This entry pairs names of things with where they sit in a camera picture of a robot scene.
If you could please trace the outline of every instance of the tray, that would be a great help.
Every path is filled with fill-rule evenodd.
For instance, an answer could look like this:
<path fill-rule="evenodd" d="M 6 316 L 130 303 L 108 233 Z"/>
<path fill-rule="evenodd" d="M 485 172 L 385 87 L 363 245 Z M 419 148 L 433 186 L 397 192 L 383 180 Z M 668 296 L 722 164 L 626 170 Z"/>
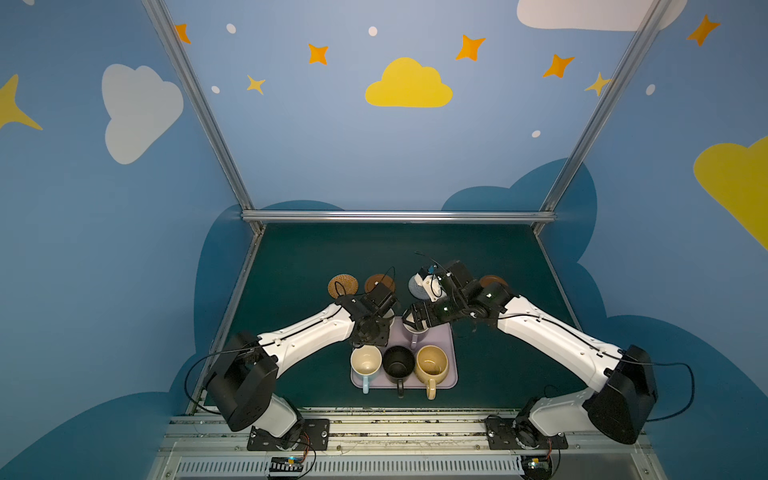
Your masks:
<path fill-rule="evenodd" d="M 384 352 L 390 346 L 402 345 L 410 349 L 411 336 L 406 338 L 403 330 L 402 318 L 396 316 L 392 320 L 392 325 L 389 327 L 389 341 L 387 342 L 387 346 L 376 347 L 381 350 L 382 355 L 384 355 Z M 420 348 L 427 345 L 440 347 L 448 357 L 448 375 L 445 377 L 445 380 L 437 385 L 437 388 L 440 390 L 453 388 L 456 386 L 456 383 L 458 383 L 458 370 L 456 368 L 456 351 L 453 349 L 453 331 L 451 330 L 451 325 L 449 323 L 444 323 L 443 325 L 433 326 L 431 329 L 427 330 L 427 333 L 424 335 L 424 337 L 416 343 L 416 348 L 411 350 L 413 355 L 415 356 Z M 360 376 L 357 375 L 354 370 L 352 370 L 351 366 L 349 367 L 349 377 L 352 380 L 354 386 L 359 389 L 362 388 L 362 378 L 360 378 Z M 416 378 L 415 373 L 411 373 L 402 384 L 407 389 L 426 390 L 425 385 L 421 383 L 418 378 Z M 397 385 L 390 382 L 389 379 L 386 378 L 384 368 L 379 368 L 379 371 L 376 372 L 373 377 L 371 377 L 369 388 L 396 389 Z"/>

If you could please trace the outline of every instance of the green tabletop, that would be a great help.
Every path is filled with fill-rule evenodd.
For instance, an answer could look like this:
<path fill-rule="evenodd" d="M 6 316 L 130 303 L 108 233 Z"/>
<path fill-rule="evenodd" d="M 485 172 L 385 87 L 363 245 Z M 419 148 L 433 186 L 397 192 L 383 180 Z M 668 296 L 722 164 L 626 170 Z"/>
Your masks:
<path fill-rule="evenodd" d="M 396 269 L 400 314 L 415 301 L 408 280 L 429 263 L 461 260 L 476 276 L 494 274 L 547 313 L 571 323 L 546 260 L 525 225 L 271 224 L 248 277 L 230 335 L 258 335 L 312 316 L 333 301 L 329 280 L 348 273 L 363 284 Z M 458 383 L 429 401 L 425 390 L 394 389 L 363 395 L 349 377 L 348 342 L 334 343 L 287 370 L 277 395 L 299 407 L 493 407 L 520 408 L 532 396 L 575 392 L 584 383 L 527 343 L 485 324 L 453 324 Z"/>

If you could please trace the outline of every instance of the star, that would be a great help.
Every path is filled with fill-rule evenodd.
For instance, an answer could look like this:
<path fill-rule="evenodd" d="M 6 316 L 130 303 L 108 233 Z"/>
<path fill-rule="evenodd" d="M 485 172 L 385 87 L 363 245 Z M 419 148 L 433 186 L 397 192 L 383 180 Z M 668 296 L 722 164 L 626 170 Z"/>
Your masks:
<path fill-rule="evenodd" d="M 310 43 L 310 52 L 312 52 L 312 56 L 310 56 L 310 63 L 315 63 L 316 61 L 318 61 L 323 65 L 328 65 L 326 63 L 327 50 L 328 50 L 328 47 L 316 47 L 315 45 L 312 45 Z"/>
<path fill-rule="evenodd" d="M 707 35 L 712 33 L 712 31 L 719 26 L 719 23 L 710 22 L 709 17 L 705 15 L 704 20 L 699 24 L 699 28 L 697 28 L 694 33 L 690 34 L 690 37 L 688 37 L 687 40 L 695 40 L 699 46 L 704 45 L 704 40 L 707 39 Z"/>
<path fill-rule="evenodd" d="M 456 57 L 456 60 L 461 60 L 462 58 L 471 58 L 474 61 L 478 60 L 478 48 L 480 48 L 480 45 L 482 42 L 485 41 L 484 38 L 478 38 L 477 40 L 472 40 L 470 37 L 463 35 L 464 37 L 464 45 L 462 45 L 462 50 L 458 53 L 458 57 Z"/>
<path fill-rule="evenodd" d="M 598 79 L 595 83 L 590 85 L 589 87 L 585 88 L 584 91 L 594 90 L 596 94 L 598 94 L 598 97 L 603 92 L 603 87 L 608 84 L 608 82 L 611 81 L 611 78 L 606 78 L 603 80 L 603 74 L 598 73 Z"/>
<path fill-rule="evenodd" d="M 190 38 L 187 37 L 187 24 L 183 23 L 181 25 L 174 25 L 176 27 L 176 32 L 179 34 L 179 40 L 183 41 L 184 43 L 188 43 L 192 45 L 192 42 L 190 41 Z"/>
<path fill-rule="evenodd" d="M 568 66 L 569 63 L 574 59 L 575 57 L 570 58 L 560 58 L 557 55 L 555 55 L 552 58 L 552 66 L 549 68 L 549 70 L 544 73 L 545 77 L 548 77 L 549 75 L 557 75 L 560 78 L 563 78 L 563 74 L 565 73 L 565 67 Z"/>
<path fill-rule="evenodd" d="M 246 88 L 246 90 L 258 90 L 260 94 L 264 95 L 264 92 L 261 91 L 261 84 L 266 80 L 255 81 L 250 77 L 250 75 L 248 75 L 248 80 L 250 80 L 250 85 L 248 88 Z"/>
<path fill-rule="evenodd" d="M 42 130 L 43 127 L 36 124 L 34 120 L 26 113 L 19 110 L 16 106 L 16 87 L 18 86 L 18 75 L 14 75 L 8 80 L 3 88 L 0 88 L 0 128 L 12 121 L 17 121 L 28 127 Z"/>

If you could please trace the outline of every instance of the brown coaster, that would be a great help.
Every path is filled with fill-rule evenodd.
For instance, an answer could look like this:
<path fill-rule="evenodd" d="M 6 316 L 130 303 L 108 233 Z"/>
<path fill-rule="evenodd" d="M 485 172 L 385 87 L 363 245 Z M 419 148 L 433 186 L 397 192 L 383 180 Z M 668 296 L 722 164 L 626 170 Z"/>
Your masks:
<path fill-rule="evenodd" d="M 371 293 L 371 290 L 373 290 L 373 287 L 376 286 L 378 282 L 383 283 L 391 291 L 395 291 L 395 280 L 392 280 L 392 277 L 389 275 L 377 273 L 376 275 L 371 275 L 368 277 L 368 280 L 366 280 L 366 293 Z"/>
<path fill-rule="evenodd" d="M 328 282 L 328 293 L 333 298 L 339 298 L 340 295 L 354 295 L 357 293 L 357 288 L 357 279 L 346 273 L 336 275 Z"/>
<path fill-rule="evenodd" d="M 503 278 L 496 275 L 486 275 L 480 279 L 480 286 L 483 288 L 486 288 L 488 285 L 494 282 L 499 282 L 503 286 L 509 286 L 508 283 L 504 281 Z"/>

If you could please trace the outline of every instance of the mug handle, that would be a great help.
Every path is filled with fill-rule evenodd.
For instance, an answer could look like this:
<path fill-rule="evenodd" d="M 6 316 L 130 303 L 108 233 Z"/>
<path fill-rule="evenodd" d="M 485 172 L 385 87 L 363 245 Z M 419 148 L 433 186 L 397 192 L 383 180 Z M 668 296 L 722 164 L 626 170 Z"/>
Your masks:
<path fill-rule="evenodd" d="M 434 400 L 436 393 L 437 393 L 437 382 L 435 382 L 435 379 L 429 379 L 429 383 L 427 384 L 427 398 L 430 400 Z"/>

